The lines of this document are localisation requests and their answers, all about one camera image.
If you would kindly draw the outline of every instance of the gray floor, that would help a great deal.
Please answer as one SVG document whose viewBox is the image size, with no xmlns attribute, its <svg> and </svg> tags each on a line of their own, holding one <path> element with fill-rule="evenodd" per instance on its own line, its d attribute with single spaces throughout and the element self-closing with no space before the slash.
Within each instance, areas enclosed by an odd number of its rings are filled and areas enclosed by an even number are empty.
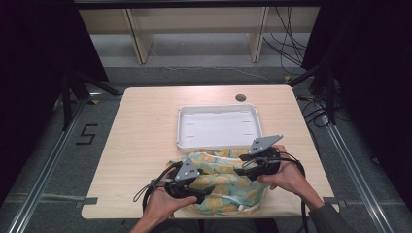
<svg viewBox="0 0 412 233">
<path fill-rule="evenodd" d="M 281 34 L 275 36 L 283 39 Z M 265 37 L 273 42 L 270 35 Z M 308 34 L 295 35 L 302 44 L 307 42 L 308 37 Z M 284 77 L 289 75 L 281 68 L 282 65 L 293 73 L 304 72 L 287 59 L 283 59 L 281 63 L 281 56 L 265 43 L 262 45 L 259 63 L 252 63 L 244 34 L 158 35 L 145 65 L 136 63 L 128 35 L 95 35 L 92 39 L 111 85 L 119 89 L 147 85 L 273 84 L 283 82 Z M 294 89 L 295 95 L 307 96 L 310 82 L 308 80 L 298 85 Z M 101 93 L 92 86 L 90 91 Z M 88 192 L 121 100 L 107 94 L 96 95 L 94 98 L 99 100 L 98 103 L 87 104 L 80 113 L 26 232 L 126 232 L 135 223 L 136 219 L 85 220 L 81 217 L 78 204 Z M 315 110 L 315 106 L 307 101 L 299 101 L 298 104 L 301 109 L 309 104 L 304 115 Z M 373 154 L 357 127 L 346 120 L 350 119 L 348 114 L 342 110 L 337 115 L 339 132 L 394 232 L 410 232 L 411 213 L 381 167 L 370 161 Z M 40 175 L 61 134 L 62 120 L 62 108 L 57 105 L 41 142 L 0 210 L 0 232 L 7 232 L 24 198 Z M 84 141 L 80 135 L 86 124 L 97 124 L 87 131 L 95 133 L 96 137 L 91 145 L 80 146 L 77 143 Z M 346 202 L 346 207 L 341 208 L 341 215 L 359 232 L 378 232 L 342 163 L 327 127 L 317 127 L 313 123 L 308 125 L 319 144 L 320 158 L 335 196 Z M 279 217 L 276 220 L 281 232 L 296 232 L 301 225 L 299 217 Z M 309 223 L 311 232 L 316 232 L 312 222 Z"/>
</svg>

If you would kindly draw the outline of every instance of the black curtain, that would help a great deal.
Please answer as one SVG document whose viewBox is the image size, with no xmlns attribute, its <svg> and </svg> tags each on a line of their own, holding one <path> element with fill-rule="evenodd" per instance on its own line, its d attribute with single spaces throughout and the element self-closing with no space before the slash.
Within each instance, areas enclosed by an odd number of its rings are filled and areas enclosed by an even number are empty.
<svg viewBox="0 0 412 233">
<path fill-rule="evenodd" d="M 302 66 L 308 69 L 322 60 L 339 23 L 354 11 L 356 20 L 350 26 L 355 30 L 343 35 L 344 52 L 336 54 L 338 62 L 329 68 L 354 123 L 412 211 L 410 4 L 360 0 L 354 6 L 321 8 Z"/>
<path fill-rule="evenodd" d="M 0 203 L 42 136 L 75 67 L 98 81 L 107 76 L 79 12 L 29 1 L 0 1 Z"/>
</svg>

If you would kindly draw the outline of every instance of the floral cloth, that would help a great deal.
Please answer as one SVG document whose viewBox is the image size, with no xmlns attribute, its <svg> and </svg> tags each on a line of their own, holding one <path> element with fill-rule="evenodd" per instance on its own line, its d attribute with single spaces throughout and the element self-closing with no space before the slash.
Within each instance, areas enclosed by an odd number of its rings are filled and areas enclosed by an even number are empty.
<svg viewBox="0 0 412 233">
<path fill-rule="evenodd" d="M 190 185 L 191 188 L 204 189 L 214 186 L 211 195 L 202 204 L 190 207 L 203 215 L 249 215 L 259 210 L 264 191 L 269 186 L 259 181 L 251 182 L 246 176 L 238 176 L 233 168 L 241 168 L 244 162 L 239 155 L 247 150 L 197 150 L 190 156 L 193 164 L 203 173 Z"/>
</svg>

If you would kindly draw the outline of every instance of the white plastic tray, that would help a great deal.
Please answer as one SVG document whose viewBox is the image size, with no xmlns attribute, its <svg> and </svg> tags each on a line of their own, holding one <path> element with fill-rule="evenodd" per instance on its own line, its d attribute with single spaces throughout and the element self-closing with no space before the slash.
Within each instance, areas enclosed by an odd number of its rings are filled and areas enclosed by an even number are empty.
<svg viewBox="0 0 412 233">
<path fill-rule="evenodd" d="M 185 106 L 179 110 L 177 147 L 197 149 L 249 149 L 262 137 L 257 108 L 252 104 Z"/>
</svg>

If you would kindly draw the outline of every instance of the human hand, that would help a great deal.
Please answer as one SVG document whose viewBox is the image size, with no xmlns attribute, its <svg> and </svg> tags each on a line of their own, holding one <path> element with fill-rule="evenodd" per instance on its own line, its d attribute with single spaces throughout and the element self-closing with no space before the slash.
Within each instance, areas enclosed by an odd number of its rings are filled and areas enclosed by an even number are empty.
<svg viewBox="0 0 412 233">
<path fill-rule="evenodd" d="M 289 158 L 284 146 L 274 145 L 272 147 L 280 153 L 281 157 Z M 286 191 L 298 195 L 305 201 L 310 210 L 320 208 L 324 204 L 315 189 L 307 182 L 297 166 L 292 162 L 281 161 L 281 165 L 276 174 L 262 175 L 259 176 L 257 180 L 263 183 L 270 183 L 270 190 L 279 186 Z"/>
<path fill-rule="evenodd" d="M 167 178 L 173 170 L 169 171 L 164 178 Z M 193 204 L 197 201 L 195 196 L 190 196 L 186 198 L 173 198 L 171 197 L 163 187 L 158 187 L 155 189 L 148 202 L 146 211 L 143 212 L 142 218 L 137 222 L 133 227 L 131 232 L 141 233 L 141 232 L 150 232 L 157 225 L 164 222 L 168 218 L 174 217 L 174 213 L 190 204 Z"/>
</svg>

